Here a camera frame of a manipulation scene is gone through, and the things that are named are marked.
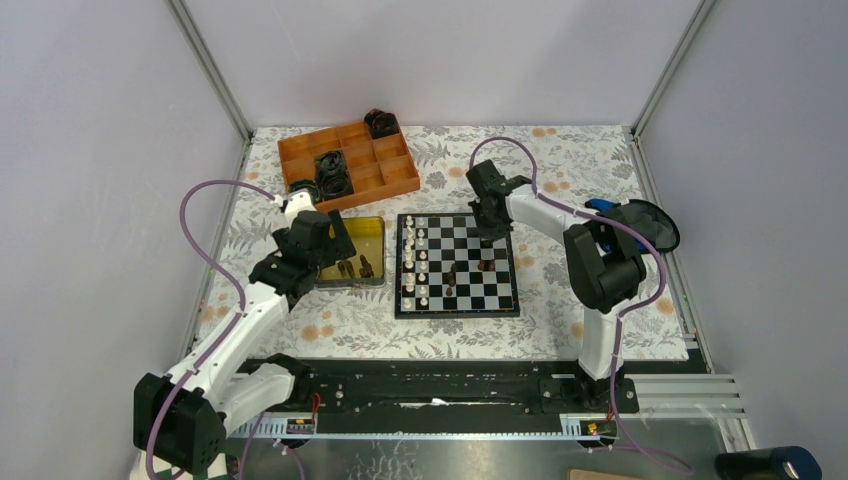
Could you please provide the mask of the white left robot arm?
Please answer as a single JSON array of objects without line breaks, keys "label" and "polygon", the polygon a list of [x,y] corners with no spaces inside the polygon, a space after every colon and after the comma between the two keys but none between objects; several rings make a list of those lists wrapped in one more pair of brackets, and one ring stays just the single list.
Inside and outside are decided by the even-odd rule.
[{"label": "white left robot arm", "polygon": [[271,406],[296,411],[309,401],[308,381],[276,360],[233,378],[264,333],[313,290],[321,271],[355,253],[338,211],[303,210],[289,220],[273,234],[276,250],[240,287],[230,320],[166,373],[147,373],[136,384],[132,439],[144,463],[133,471],[140,477],[161,478],[156,460],[175,468],[174,478],[203,473],[235,429]]}]

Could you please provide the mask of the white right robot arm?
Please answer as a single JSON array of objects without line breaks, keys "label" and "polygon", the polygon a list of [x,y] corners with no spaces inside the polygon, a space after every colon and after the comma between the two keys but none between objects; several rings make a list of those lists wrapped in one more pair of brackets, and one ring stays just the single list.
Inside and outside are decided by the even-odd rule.
[{"label": "white right robot arm", "polygon": [[571,291],[584,307],[584,338],[578,363],[586,377],[573,386],[575,402],[597,412],[613,398],[607,379],[619,368],[621,346],[615,315],[635,302],[646,277],[637,241],[606,217],[560,205],[519,175],[506,178],[487,160],[470,167],[466,178],[475,194],[469,203],[482,242],[492,243],[524,224],[564,247]]}]

